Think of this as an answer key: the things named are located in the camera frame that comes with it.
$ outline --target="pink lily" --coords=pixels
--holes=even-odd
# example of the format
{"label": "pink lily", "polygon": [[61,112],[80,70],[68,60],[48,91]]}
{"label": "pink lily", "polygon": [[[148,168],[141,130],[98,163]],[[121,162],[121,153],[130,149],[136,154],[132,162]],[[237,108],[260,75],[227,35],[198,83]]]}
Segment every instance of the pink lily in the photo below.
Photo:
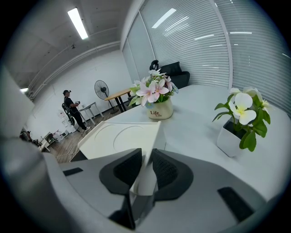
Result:
{"label": "pink lily", "polygon": [[155,92],[155,83],[154,81],[151,82],[149,87],[146,87],[145,84],[140,83],[140,89],[136,92],[136,95],[143,96],[141,100],[141,105],[144,106],[146,102],[149,103],[155,102],[153,93]]}
{"label": "pink lily", "polygon": [[156,102],[158,100],[158,98],[160,97],[160,94],[166,94],[169,92],[169,89],[168,88],[165,88],[164,85],[165,85],[165,80],[162,79],[159,81],[159,84],[157,84],[156,82],[155,83],[155,93],[154,93],[154,102]]}
{"label": "pink lily", "polygon": [[171,82],[170,76],[167,79],[165,78],[165,81],[166,81],[166,85],[169,89],[169,92],[171,92],[173,90],[173,83]]}

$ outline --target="white flower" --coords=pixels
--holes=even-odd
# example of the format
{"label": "white flower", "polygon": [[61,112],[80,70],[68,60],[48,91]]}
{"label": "white flower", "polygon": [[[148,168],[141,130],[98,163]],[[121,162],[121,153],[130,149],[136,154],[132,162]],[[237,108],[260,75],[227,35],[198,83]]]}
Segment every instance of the white flower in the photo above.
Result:
{"label": "white flower", "polygon": [[133,84],[134,87],[137,87],[140,85],[140,81],[135,80],[135,83]]}
{"label": "white flower", "polygon": [[246,93],[246,94],[249,94],[250,97],[255,97],[255,96],[257,95],[258,98],[259,98],[259,101],[260,101],[261,103],[263,102],[262,95],[260,94],[260,92],[258,91],[258,89],[256,89],[256,88],[252,88],[252,87],[245,87],[242,91],[243,91],[244,93]]}
{"label": "white flower", "polygon": [[143,96],[142,100],[141,100],[141,105],[144,106],[146,104],[146,102],[154,102],[155,98],[153,93],[155,92],[155,82],[152,81],[151,84],[149,85],[149,87],[146,87],[145,84],[141,83],[140,84],[140,90],[138,90],[136,92],[137,96]]}
{"label": "white flower", "polygon": [[262,106],[263,106],[263,110],[265,110],[269,114],[268,109],[271,109],[269,102],[267,100],[263,100]]}
{"label": "white flower", "polygon": [[230,94],[236,96],[238,93],[240,93],[241,91],[238,88],[231,88],[230,90]]}
{"label": "white flower", "polygon": [[150,76],[144,77],[144,78],[141,80],[141,83],[146,84],[146,83],[148,82],[149,79],[150,79]]}
{"label": "white flower", "polygon": [[256,118],[256,112],[254,110],[247,110],[253,104],[253,99],[248,94],[238,93],[235,98],[236,106],[231,101],[228,104],[235,118],[239,119],[240,124],[247,125]]}
{"label": "white flower", "polygon": [[243,92],[249,94],[251,97],[254,97],[255,95],[258,96],[258,99],[261,103],[261,107],[269,114],[268,109],[271,109],[271,106],[267,100],[263,100],[263,97],[258,91],[258,89],[252,87],[245,87]]}
{"label": "white flower", "polygon": [[164,75],[166,73],[161,73],[160,74],[160,70],[161,69],[158,69],[157,71],[156,70],[150,70],[149,73],[152,75],[152,76],[157,76],[157,75]]}
{"label": "white flower", "polygon": [[160,97],[160,94],[168,93],[169,89],[164,87],[165,85],[164,79],[160,80],[159,84],[157,84],[156,82],[154,82],[154,84],[155,84],[155,93],[154,93],[155,101],[154,102],[156,102],[158,98]]}

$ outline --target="artificial flower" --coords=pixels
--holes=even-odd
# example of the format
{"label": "artificial flower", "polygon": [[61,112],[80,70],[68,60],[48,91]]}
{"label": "artificial flower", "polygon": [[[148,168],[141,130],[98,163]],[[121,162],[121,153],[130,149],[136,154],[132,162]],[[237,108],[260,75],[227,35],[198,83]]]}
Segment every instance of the artificial flower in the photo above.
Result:
{"label": "artificial flower", "polygon": [[158,100],[158,98],[160,97],[160,94],[166,94],[169,92],[168,88],[165,88],[165,80],[162,79],[159,81],[159,84],[157,84],[156,82],[154,82],[155,84],[155,93],[154,93],[154,101],[156,102]]}
{"label": "artificial flower", "polygon": [[236,96],[238,93],[240,93],[241,91],[238,89],[238,88],[231,88],[231,90],[230,90],[230,94],[232,95],[234,95],[234,96]]}
{"label": "artificial flower", "polygon": [[155,102],[155,98],[153,93],[155,92],[155,83],[154,81],[152,81],[149,85],[149,87],[146,87],[145,84],[141,83],[140,84],[140,89],[136,92],[136,94],[138,96],[142,96],[142,100],[141,100],[141,105],[144,106],[146,104],[146,102]]}
{"label": "artificial flower", "polygon": [[270,106],[269,102],[267,100],[263,100],[261,105],[263,107],[263,110],[265,110],[269,114],[268,109],[271,109],[271,106]]}
{"label": "artificial flower", "polygon": [[173,82],[172,82],[172,86],[173,86],[174,92],[176,92],[178,94],[179,93],[179,89],[176,87],[176,85]]}
{"label": "artificial flower", "polygon": [[263,100],[263,97],[258,91],[258,89],[252,88],[252,87],[245,87],[243,92],[249,94],[251,97],[254,97],[255,95],[258,96],[262,109],[265,110],[267,113],[269,113],[268,109],[271,108],[270,104],[267,100]]}
{"label": "artificial flower", "polygon": [[150,80],[150,76],[144,77],[144,78],[141,80],[141,83],[146,84],[149,80]]}
{"label": "artificial flower", "polygon": [[171,92],[173,90],[173,83],[171,82],[171,78],[170,77],[165,78],[165,82],[166,82],[166,85],[169,89],[169,92]]}
{"label": "artificial flower", "polygon": [[235,105],[231,101],[228,104],[235,118],[239,119],[240,124],[247,125],[256,118],[254,110],[247,110],[253,104],[253,99],[249,94],[238,93],[235,97]]}
{"label": "artificial flower", "polygon": [[150,73],[152,76],[161,76],[161,75],[166,74],[166,73],[161,73],[161,74],[160,74],[160,70],[161,70],[161,69],[158,69],[157,71],[156,71],[156,70],[150,70],[149,73]]}
{"label": "artificial flower", "polygon": [[242,91],[243,91],[243,93],[249,94],[250,97],[255,97],[257,95],[258,98],[259,98],[259,101],[261,103],[263,102],[262,95],[260,94],[260,92],[258,91],[258,89],[252,88],[252,87],[245,87]]}

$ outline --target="person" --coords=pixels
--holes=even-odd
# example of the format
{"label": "person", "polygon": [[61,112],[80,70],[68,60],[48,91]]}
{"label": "person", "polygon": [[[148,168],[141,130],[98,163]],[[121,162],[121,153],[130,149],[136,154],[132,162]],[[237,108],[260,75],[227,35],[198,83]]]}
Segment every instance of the person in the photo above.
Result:
{"label": "person", "polygon": [[78,107],[79,103],[73,103],[73,101],[70,99],[70,92],[68,90],[64,90],[64,103],[66,106],[70,109],[70,114],[76,119],[77,124],[86,132],[88,131],[91,127],[86,127],[83,124],[82,117],[76,107]]}

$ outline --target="wooden table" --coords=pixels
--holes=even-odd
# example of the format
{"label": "wooden table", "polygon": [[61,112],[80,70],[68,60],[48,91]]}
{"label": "wooden table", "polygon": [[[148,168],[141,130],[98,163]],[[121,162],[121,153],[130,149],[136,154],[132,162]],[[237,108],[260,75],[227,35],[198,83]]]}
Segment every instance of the wooden table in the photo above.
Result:
{"label": "wooden table", "polygon": [[117,93],[115,93],[115,94],[113,94],[111,96],[108,96],[105,99],[105,101],[109,101],[109,100],[115,99],[116,100],[116,103],[117,103],[117,105],[118,105],[118,107],[120,109],[120,111],[121,112],[124,112],[124,111],[126,111],[126,108],[125,108],[125,106],[124,106],[124,104],[122,102],[121,96],[122,95],[125,95],[127,93],[128,94],[128,97],[130,97],[129,92],[130,92],[130,89],[129,88],[128,89],[125,89],[125,90],[122,90],[122,91],[119,91],[119,92],[117,92]]}

